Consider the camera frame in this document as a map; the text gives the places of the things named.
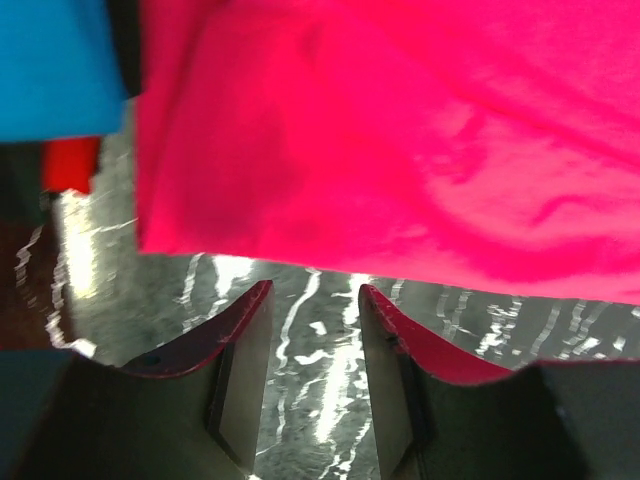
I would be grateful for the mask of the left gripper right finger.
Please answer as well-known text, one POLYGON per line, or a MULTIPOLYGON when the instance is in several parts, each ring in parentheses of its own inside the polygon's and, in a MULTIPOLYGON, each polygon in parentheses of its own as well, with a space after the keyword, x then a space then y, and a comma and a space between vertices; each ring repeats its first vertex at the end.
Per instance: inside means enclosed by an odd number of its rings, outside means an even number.
POLYGON ((635 479, 639 365, 535 361, 510 370, 455 346, 373 286, 359 291, 385 479, 635 479))

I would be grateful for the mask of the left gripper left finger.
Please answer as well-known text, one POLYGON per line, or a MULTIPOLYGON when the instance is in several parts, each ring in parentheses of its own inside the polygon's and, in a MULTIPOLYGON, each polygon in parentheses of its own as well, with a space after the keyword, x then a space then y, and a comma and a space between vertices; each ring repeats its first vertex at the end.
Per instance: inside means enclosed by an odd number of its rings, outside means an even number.
POLYGON ((273 285, 123 366, 1 355, 5 479, 243 479, 270 358, 273 285))

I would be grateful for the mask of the pink t shirt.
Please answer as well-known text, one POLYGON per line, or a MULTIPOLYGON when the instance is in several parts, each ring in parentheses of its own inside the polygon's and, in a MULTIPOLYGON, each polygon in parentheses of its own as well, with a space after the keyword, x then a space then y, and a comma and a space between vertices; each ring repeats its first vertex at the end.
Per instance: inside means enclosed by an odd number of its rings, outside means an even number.
POLYGON ((145 1, 138 242, 639 300, 635 1, 145 1))

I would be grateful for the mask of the blue folded t shirt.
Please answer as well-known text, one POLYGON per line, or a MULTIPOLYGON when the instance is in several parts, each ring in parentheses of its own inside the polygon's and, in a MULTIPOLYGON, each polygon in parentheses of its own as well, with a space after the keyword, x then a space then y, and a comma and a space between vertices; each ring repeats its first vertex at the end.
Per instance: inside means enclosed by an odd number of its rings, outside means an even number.
POLYGON ((105 2, 2 2, 2 141, 114 133, 125 102, 105 2))

